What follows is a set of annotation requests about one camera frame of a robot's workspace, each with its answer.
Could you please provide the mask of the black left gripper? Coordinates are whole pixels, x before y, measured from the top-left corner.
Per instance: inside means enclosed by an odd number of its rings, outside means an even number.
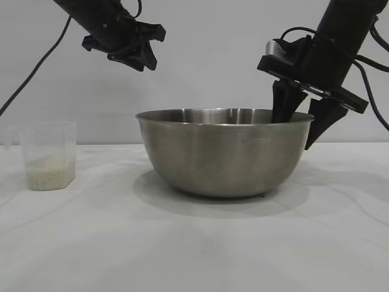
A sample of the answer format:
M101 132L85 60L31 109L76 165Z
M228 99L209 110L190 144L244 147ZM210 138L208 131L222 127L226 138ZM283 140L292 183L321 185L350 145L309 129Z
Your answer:
M139 72L143 72L144 68L156 69L157 59L149 41L163 42L166 35L161 24L143 23L134 18L102 21L87 31L89 35L84 37L81 44L84 49L88 52L104 52L109 61L124 64ZM138 61L128 50L137 46L140 46Z

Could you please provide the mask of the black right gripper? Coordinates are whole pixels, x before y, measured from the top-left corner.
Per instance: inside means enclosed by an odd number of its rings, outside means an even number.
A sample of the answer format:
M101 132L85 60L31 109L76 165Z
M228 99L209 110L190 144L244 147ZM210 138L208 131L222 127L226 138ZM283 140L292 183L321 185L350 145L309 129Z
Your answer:
M259 71L280 78L272 86L272 123L285 123L292 119L308 96L300 84L304 89L325 97L310 102L308 113L314 120L305 150L329 127L345 117L347 109L363 114L368 106L366 100L342 87L351 63L342 53L328 45L321 47L322 44L312 38L300 38L293 42L270 40L257 67Z

